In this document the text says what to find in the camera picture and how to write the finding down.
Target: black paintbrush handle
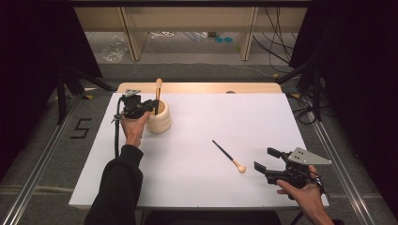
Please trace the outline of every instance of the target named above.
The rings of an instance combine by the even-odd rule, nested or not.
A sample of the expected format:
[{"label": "black paintbrush handle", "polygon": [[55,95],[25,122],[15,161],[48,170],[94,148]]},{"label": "black paintbrush handle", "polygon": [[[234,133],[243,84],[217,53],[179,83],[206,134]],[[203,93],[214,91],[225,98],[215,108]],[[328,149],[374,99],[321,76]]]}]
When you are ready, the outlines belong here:
[{"label": "black paintbrush handle", "polygon": [[228,154],[228,153],[226,153],[226,152],[225,152],[225,150],[223,150],[223,149],[222,149],[222,147],[221,147],[221,146],[219,146],[219,145],[218,145],[216,142],[214,142],[214,141],[213,141],[213,143],[214,143],[214,144],[216,144],[216,145],[217,145],[217,147],[219,147],[219,148],[220,148],[220,150],[222,150],[222,151],[225,153],[225,155],[226,155],[226,156],[227,156],[229,159],[231,159],[231,160],[234,160],[234,159],[233,159],[231,156],[229,156],[229,154]]}]

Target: brush tip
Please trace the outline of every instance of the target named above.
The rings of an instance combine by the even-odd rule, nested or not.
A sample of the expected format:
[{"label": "brush tip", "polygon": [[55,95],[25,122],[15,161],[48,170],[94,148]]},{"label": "brush tip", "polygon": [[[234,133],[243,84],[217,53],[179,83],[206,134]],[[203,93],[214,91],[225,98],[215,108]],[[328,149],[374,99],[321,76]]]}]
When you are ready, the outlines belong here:
[{"label": "brush tip", "polygon": [[161,88],[161,85],[163,84],[163,81],[161,80],[161,78],[158,78],[156,80],[156,87]]}]

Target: person's arm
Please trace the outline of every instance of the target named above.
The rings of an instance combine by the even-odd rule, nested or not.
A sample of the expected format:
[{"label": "person's arm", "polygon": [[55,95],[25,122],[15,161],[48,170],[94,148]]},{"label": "person's arm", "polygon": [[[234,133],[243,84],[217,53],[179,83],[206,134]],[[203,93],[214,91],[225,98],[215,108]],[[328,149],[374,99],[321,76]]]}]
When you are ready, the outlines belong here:
[{"label": "person's arm", "polygon": [[[310,166],[310,170],[316,173],[314,166]],[[282,188],[281,190],[278,190],[278,193],[292,195],[300,206],[304,216],[313,224],[334,224],[323,206],[321,193],[317,184],[310,183],[301,189],[297,189],[283,180],[277,180],[276,183]]]},{"label": "person's arm", "polygon": [[108,162],[99,185],[99,194],[88,212],[84,224],[135,223],[135,207],[141,192],[143,174],[139,169],[144,153],[138,149],[144,132],[146,112],[138,120],[121,121],[126,135],[126,145],[121,154]]}]

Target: white paper sheet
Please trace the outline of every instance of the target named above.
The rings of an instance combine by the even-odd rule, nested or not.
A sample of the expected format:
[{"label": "white paper sheet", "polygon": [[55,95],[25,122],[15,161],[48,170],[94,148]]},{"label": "white paper sheet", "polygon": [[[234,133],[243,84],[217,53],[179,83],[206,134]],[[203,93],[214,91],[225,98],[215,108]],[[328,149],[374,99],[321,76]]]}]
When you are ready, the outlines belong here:
[{"label": "white paper sheet", "polygon": [[[106,163],[115,157],[111,121],[121,94],[114,94],[69,204],[90,206]],[[141,94],[142,101],[154,95]],[[283,171],[284,162],[267,154],[273,147],[306,149],[284,94],[162,94],[173,124],[162,134],[145,131],[140,149],[144,174],[138,206],[167,208],[276,208],[297,206],[276,193],[257,161]],[[239,173],[232,158],[245,165]],[[125,141],[120,129],[120,146]]]}]

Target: paintbrush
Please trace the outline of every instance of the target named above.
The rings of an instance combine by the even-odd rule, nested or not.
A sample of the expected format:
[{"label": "paintbrush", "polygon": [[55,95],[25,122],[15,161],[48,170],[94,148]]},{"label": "paintbrush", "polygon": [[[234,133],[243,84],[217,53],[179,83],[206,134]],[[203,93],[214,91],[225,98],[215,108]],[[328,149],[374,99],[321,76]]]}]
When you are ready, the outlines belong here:
[{"label": "paintbrush", "polygon": [[155,116],[159,112],[159,101],[161,99],[161,85],[163,84],[163,81],[161,78],[158,78],[156,80],[156,107],[155,107]]},{"label": "paintbrush", "polygon": [[231,159],[232,162],[234,162],[234,164],[237,166],[237,169],[239,170],[240,173],[246,172],[246,167],[245,167],[245,166],[242,166],[242,165],[240,165],[239,163],[237,163],[237,161],[234,160],[231,156],[229,156],[229,154],[226,153],[225,150],[223,150],[222,147],[219,146],[216,142],[214,142],[214,144],[216,144],[217,147],[219,147],[220,150],[222,150],[222,151],[225,153],[225,155],[226,155],[229,159]]}]

